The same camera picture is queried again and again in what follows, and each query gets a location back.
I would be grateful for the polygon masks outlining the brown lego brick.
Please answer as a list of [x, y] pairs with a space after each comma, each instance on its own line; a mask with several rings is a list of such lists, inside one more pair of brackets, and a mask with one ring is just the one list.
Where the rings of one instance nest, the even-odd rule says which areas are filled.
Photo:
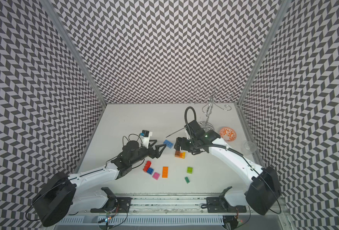
[[180, 158], [180, 157], [181, 157], [181, 153], [180, 153], [179, 151], [176, 151], [176, 152], [175, 152], [175, 157]]

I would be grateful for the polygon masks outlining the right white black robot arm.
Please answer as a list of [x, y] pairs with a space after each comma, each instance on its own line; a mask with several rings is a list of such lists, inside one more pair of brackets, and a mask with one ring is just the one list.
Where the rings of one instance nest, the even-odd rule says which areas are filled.
[[192, 155], [207, 152], [231, 168], [242, 180], [240, 189], [228, 187], [221, 198], [232, 207], [249, 206], [260, 215], [269, 212], [281, 196], [281, 186], [276, 170], [266, 168], [244, 157], [242, 153], [229, 146], [213, 130], [204, 131], [197, 120], [185, 121], [187, 137], [177, 138], [176, 150], [184, 150]]

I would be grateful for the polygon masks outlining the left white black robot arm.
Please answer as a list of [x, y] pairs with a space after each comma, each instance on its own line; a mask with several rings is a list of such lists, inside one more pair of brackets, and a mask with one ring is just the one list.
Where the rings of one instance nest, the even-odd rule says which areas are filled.
[[117, 212], [119, 202], [113, 191], [102, 187], [94, 192], [93, 188], [124, 177], [134, 164], [146, 157], [159, 158], [165, 148], [165, 144], [158, 145], [156, 140], [142, 146], [129, 141], [122, 152], [103, 167], [70, 175], [58, 172], [32, 199], [31, 207], [44, 227], [53, 226], [65, 216], [81, 211]]

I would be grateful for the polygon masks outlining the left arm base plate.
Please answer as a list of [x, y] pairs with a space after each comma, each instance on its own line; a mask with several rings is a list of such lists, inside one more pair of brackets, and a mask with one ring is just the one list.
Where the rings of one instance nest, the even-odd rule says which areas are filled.
[[114, 199], [109, 199], [102, 208], [91, 209], [91, 213], [126, 213], [130, 210], [131, 202], [131, 197], [117, 197]]

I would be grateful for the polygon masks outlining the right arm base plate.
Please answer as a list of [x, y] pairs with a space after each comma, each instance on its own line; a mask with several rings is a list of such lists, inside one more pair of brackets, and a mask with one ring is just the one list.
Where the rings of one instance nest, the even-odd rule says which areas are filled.
[[231, 206], [224, 198], [207, 197], [206, 209], [208, 213], [247, 213], [246, 206]]

